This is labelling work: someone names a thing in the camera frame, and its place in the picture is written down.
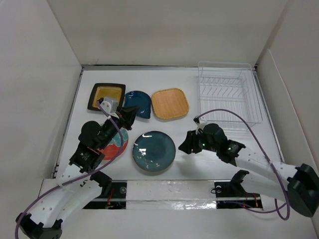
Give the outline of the teal round floral plate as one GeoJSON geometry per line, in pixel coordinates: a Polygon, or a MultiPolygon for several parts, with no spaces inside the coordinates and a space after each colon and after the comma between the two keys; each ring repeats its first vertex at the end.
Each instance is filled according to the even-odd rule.
{"type": "Polygon", "coordinates": [[[141,134],[134,142],[132,156],[135,164],[147,172],[161,172],[168,169],[176,156],[172,138],[161,131],[141,134]]]}

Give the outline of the red teal round plate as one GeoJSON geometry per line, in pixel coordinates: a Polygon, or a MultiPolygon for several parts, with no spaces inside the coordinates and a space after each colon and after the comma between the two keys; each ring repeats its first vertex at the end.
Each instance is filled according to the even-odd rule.
{"type": "MultiPolygon", "coordinates": [[[[124,142],[119,155],[121,155],[126,150],[128,146],[128,141],[129,141],[127,130],[122,128],[121,133],[122,133],[124,142]]],[[[118,153],[120,146],[121,146],[121,137],[119,133],[117,133],[115,137],[109,142],[109,144],[104,149],[100,150],[100,152],[104,155],[103,160],[104,161],[111,160],[118,153]]]]}

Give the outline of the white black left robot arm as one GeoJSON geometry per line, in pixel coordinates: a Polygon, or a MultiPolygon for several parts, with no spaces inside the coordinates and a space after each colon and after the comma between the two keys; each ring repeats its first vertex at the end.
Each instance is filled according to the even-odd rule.
{"type": "Polygon", "coordinates": [[[66,220],[96,197],[111,193],[112,179],[103,173],[101,152],[121,129],[131,130],[139,107],[122,107],[107,114],[103,124],[86,122],[79,144],[56,186],[35,199],[17,218],[15,238],[22,231],[30,239],[58,239],[66,220]]]}

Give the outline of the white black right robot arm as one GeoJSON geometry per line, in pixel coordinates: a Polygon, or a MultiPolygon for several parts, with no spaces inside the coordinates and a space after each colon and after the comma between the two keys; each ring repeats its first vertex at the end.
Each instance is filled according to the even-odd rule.
{"type": "Polygon", "coordinates": [[[288,202],[293,210],[309,218],[319,207],[319,177],[311,166],[268,160],[244,144],[228,139],[217,124],[188,131],[178,148],[186,154],[212,151],[224,163],[239,167],[230,183],[230,190],[236,196],[245,192],[265,195],[288,202]]]}

